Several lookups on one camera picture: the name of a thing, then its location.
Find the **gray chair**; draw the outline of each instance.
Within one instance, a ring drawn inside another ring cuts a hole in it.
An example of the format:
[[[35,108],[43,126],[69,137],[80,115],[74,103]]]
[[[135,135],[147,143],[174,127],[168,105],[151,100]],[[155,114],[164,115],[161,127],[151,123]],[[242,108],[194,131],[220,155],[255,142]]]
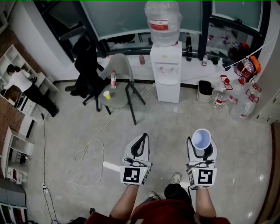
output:
[[[111,108],[124,108],[127,104],[129,104],[133,122],[136,125],[135,115],[131,103],[130,96],[132,93],[135,93],[138,98],[142,101],[142,103],[145,105],[145,101],[139,94],[139,92],[134,87],[134,79],[132,75],[132,70],[130,67],[130,63],[128,62],[127,57],[124,54],[115,54],[109,61],[107,67],[101,72],[99,75],[103,80],[105,80],[107,77],[111,76],[112,71],[115,71],[117,76],[117,88],[111,89],[110,86],[106,86],[102,93],[98,97],[98,101],[105,105],[106,110],[109,114],[111,114],[109,107]],[[128,83],[118,82],[118,75],[126,75],[129,78]],[[111,99],[107,100],[103,93],[105,91],[110,91]]]

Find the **gray tile floor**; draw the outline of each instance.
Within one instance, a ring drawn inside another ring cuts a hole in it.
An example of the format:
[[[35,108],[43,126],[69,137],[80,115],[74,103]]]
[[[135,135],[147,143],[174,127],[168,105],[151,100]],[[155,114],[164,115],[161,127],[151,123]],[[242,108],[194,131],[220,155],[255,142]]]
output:
[[[252,224],[263,203],[271,166],[271,132],[268,125],[246,121],[233,122],[227,108],[213,109],[209,104],[196,100],[196,90],[181,88],[180,103],[158,102],[156,89],[143,93],[146,105],[133,101],[136,120],[134,126],[130,110],[113,110],[109,116],[105,108],[95,110],[95,102],[82,105],[83,99],[73,97],[64,88],[71,83],[60,83],[60,93],[52,96],[60,112],[47,117],[46,128],[46,184],[50,186],[56,216],[66,223],[76,217],[88,217],[89,208],[109,215],[125,189],[120,183],[119,173],[103,168],[101,182],[98,181],[102,164],[102,146],[93,142],[81,163],[75,163],[77,150],[112,119],[97,136],[104,143],[105,161],[121,164],[125,146],[144,132],[150,136],[150,160],[154,164],[144,187],[141,187],[136,205],[143,202],[151,190],[163,195],[163,191],[175,171],[186,174],[186,139],[198,128],[208,129],[218,147],[217,178],[210,194],[218,216],[227,217],[232,224]],[[139,92],[148,84],[136,84]],[[28,162],[30,173],[24,184],[28,199],[29,219],[49,224],[50,218],[42,193],[43,182],[43,126],[33,126],[30,139],[36,144],[32,159]],[[195,192],[192,192],[195,203]]]

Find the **chair leg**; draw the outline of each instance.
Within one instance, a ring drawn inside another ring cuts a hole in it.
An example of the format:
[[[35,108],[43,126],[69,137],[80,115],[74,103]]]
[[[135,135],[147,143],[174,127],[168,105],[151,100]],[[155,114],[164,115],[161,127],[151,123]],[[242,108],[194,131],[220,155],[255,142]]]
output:
[[[145,101],[143,100],[143,98],[141,97],[137,89],[134,87],[134,85],[132,84],[130,87],[132,88],[133,92],[138,96],[138,98],[141,100],[141,102],[145,105],[146,104]]]
[[[108,114],[111,115],[111,111],[110,111],[109,107],[105,106],[105,108],[106,108]]]
[[[95,99],[96,111],[100,112],[100,109],[98,108],[98,98],[97,98],[97,96],[95,96],[94,99]]]
[[[95,96],[95,94],[90,94],[83,102],[83,105],[85,106],[87,104],[87,101],[90,100],[91,98],[93,98]]]
[[[126,90],[126,95],[127,95],[127,99],[128,99],[128,104],[129,104],[129,107],[130,107],[131,115],[132,115],[132,118],[133,118],[133,122],[134,122],[134,125],[136,125],[137,123],[136,123],[136,120],[135,120],[135,115],[134,115],[134,111],[133,111],[130,95],[129,95],[127,90]]]

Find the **person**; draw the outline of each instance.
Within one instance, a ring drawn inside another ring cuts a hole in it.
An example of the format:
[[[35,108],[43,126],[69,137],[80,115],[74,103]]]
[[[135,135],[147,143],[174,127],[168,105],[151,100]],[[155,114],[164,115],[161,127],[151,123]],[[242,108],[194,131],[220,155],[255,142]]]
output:
[[[6,86],[3,86],[4,89],[7,90],[15,85],[30,100],[45,108],[52,117],[57,115],[57,113],[59,112],[58,108],[48,97],[44,96],[40,92],[40,90],[28,79],[31,76],[28,72],[10,64],[7,67],[7,73],[11,76],[11,79]]]
[[[174,173],[164,190],[166,199],[155,192],[133,211],[137,186],[127,186],[109,217],[92,213],[85,224],[230,224],[226,218],[216,217],[208,189],[196,190],[196,212],[188,193],[181,187],[182,174]]]

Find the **chair seat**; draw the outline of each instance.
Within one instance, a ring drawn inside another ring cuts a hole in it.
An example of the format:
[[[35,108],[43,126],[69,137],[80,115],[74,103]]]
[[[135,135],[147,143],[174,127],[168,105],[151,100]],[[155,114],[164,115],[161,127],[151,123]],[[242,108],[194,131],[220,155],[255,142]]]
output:
[[[108,85],[104,88],[102,93],[98,97],[98,101],[104,104],[105,106],[112,107],[112,108],[123,108],[127,105],[128,99],[126,96],[126,86],[127,83],[117,82],[116,89],[111,89],[111,85]],[[103,93],[105,91],[109,91],[111,95],[111,99],[107,100]],[[131,88],[128,88],[129,95],[133,93]]]

